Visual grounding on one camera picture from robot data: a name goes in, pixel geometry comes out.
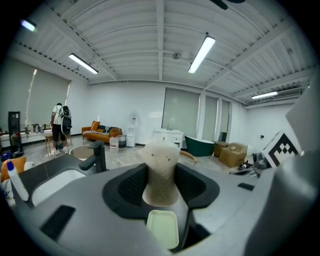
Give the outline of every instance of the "orange sofa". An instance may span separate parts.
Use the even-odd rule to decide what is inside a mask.
[[[110,143],[110,138],[117,137],[117,135],[122,135],[122,131],[119,130],[119,128],[115,128],[115,127],[113,127],[109,131],[109,135],[103,135],[103,134],[98,134],[98,133],[83,134],[85,131],[90,131],[90,130],[97,131],[97,132],[103,132],[104,130],[98,129],[99,124],[100,124],[100,122],[93,121],[92,126],[82,127],[81,128],[82,139],[87,138],[87,139],[91,139],[91,140],[95,140],[95,141],[103,141],[106,143]]]

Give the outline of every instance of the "sneaker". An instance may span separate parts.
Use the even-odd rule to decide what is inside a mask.
[[[52,155],[59,155],[59,152],[58,152],[58,150],[56,150],[55,148],[52,150]]]

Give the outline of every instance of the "ceiling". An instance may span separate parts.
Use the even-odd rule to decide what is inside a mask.
[[[210,0],[47,0],[29,17],[36,30],[21,27],[12,51],[89,84],[171,82],[247,105],[258,93],[307,88],[317,55],[287,11],[273,0],[225,2],[227,10]],[[216,43],[190,74],[206,33]],[[99,73],[79,66],[71,53]]]

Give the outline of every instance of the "white bottle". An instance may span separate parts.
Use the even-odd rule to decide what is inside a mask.
[[[8,160],[8,162],[6,163],[6,167],[8,169],[8,174],[9,174],[11,183],[14,185],[15,190],[18,192],[20,198],[23,201],[27,201],[29,198],[29,194],[24,184],[22,183],[14,164]]]

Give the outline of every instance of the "green bathtub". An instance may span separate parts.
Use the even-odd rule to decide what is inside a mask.
[[[214,142],[189,136],[184,137],[186,148],[191,155],[195,157],[206,157],[212,155],[215,148]]]

